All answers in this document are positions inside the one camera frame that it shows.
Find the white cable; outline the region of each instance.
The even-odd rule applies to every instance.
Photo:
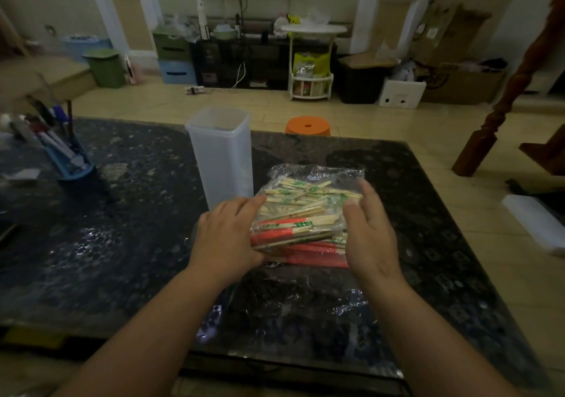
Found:
[[[244,66],[244,74],[240,78],[240,69],[241,69],[242,64]],[[246,73],[246,70],[245,70],[245,61],[244,61],[244,62],[240,63],[240,67],[237,68],[236,83],[232,86],[232,89],[235,89],[237,87],[237,85],[239,84],[239,82],[245,78],[245,73]]]

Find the person's left hand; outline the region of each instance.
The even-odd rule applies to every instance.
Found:
[[[265,256],[251,249],[249,236],[266,199],[264,194],[236,197],[202,214],[187,269],[217,282],[223,290],[263,263]]]

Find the green storage box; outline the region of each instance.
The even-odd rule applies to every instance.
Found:
[[[171,29],[167,29],[167,27],[158,27],[152,32],[159,59],[192,62],[190,43],[183,37],[171,32]]]
[[[125,85],[125,71],[116,50],[90,49],[82,57],[87,60],[98,86],[117,89]]]

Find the hand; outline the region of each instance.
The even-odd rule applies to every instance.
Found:
[[[251,249],[249,236],[266,199],[264,194],[236,197],[202,214],[187,269],[217,282],[221,291],[263,263],[264,255]]]
[[[398,262],[396,234],[378,194],[364,179],[359,180],[363,199],[357,205],[345,202],[348,224],[345,256],[351,273],[361,286],[371,283],[405,282]]]

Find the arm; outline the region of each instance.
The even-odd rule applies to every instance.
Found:
[[[168,395],[217,296],[263,262],[249,229],[264,196],[205,213],[188,267],[94,354],[53,397]]]
[[[402,276],[396,235],[368,182],[363,199],[343,207],[345,247],[385,337],[417,397],[516,397],[520,394]]]

